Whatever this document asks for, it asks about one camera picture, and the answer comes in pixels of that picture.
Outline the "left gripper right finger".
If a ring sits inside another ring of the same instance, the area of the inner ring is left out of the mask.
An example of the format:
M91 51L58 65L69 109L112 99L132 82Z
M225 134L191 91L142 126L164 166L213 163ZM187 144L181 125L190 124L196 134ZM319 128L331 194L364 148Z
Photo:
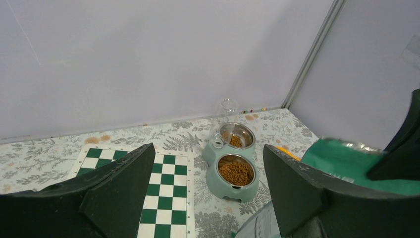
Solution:
M361 187L263 148L267 183L284 238L417 238L420 198Z

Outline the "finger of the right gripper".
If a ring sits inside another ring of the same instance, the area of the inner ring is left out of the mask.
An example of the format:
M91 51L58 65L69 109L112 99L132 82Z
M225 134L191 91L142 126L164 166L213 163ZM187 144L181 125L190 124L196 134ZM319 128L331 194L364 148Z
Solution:
M385 155L368 172L370 180L420 179L420 90L412 92L408 114L385 148Z

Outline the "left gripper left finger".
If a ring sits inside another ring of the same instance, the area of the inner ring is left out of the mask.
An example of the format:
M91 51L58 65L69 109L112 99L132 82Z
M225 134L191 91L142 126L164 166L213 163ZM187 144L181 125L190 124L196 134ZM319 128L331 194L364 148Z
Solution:
M1 195L1 237L135 238L155 155L145 144L40 191Z

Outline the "green pet food bag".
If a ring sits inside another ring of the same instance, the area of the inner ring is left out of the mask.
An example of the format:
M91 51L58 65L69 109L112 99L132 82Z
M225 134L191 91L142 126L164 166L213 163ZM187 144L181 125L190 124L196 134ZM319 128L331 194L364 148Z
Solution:
M405 196L420 196L418 181L401 179L371 181L366 177L366 172L382 156L383 152L380 150L328 138L315 142L299 162L361 187ZM232 236L234 238L283 238L277 224L272 200Z

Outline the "orange plastic scoop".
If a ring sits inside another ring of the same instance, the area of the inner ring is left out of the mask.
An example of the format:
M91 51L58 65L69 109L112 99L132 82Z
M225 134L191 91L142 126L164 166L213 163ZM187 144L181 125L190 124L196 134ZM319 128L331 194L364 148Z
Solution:
M297 160L297 161L301 161L301 158L299 158L299 157L295 156L294 154L292 154L290 151L288 151L288 150L287 150L287 149L285 149L284 147L281 147L281 146L276 146L276 148L277 148L278 150L280 150L281 152L283 152L284 154L286 154L286 155L290 156L291 158L293 158L293 159L295 159L295 160Z

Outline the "teal double pet feeder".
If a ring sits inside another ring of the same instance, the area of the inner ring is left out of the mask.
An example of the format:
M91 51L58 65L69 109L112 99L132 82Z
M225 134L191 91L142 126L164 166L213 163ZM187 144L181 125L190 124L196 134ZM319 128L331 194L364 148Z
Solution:
M249 149L235 149L228 144L221 149L209 142L202 157L209 168L206 183L211 193L220 199L240 203L252 201L259 187L259 171L254 161L256 144Z

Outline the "green white chessboard mat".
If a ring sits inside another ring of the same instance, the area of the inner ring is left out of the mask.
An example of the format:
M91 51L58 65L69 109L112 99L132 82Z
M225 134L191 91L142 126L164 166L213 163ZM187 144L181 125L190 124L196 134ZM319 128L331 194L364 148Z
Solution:
M67 178L78 177L114 162L133 149L127 146L85 144ZM193 238L193 156L189 152L159 149L155 152L137 237Z

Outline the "floral tablecloth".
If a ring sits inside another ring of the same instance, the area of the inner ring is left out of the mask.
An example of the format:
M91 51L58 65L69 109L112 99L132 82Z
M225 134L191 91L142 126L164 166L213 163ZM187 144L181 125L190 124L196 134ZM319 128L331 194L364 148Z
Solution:
M31 140L0 147L2 194L82 178L142 145L153 170L134 228L138 238L278 237L263 149L301 157L317 137L287 109Z

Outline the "far steel bowl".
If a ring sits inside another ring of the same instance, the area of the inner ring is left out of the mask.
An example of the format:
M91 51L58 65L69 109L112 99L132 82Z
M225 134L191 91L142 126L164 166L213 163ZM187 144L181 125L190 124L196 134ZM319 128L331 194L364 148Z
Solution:
M256 142L254 133L241 123L224 123L219 132L223 142L235 149L249 149Z

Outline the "clear water bottle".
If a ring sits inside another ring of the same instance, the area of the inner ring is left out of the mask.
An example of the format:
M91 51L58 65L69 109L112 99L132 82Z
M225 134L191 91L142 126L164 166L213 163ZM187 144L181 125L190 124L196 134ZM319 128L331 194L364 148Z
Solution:
M239 115L239 103L231 98L221 99L212 118L209 143L216 149L229 144Z

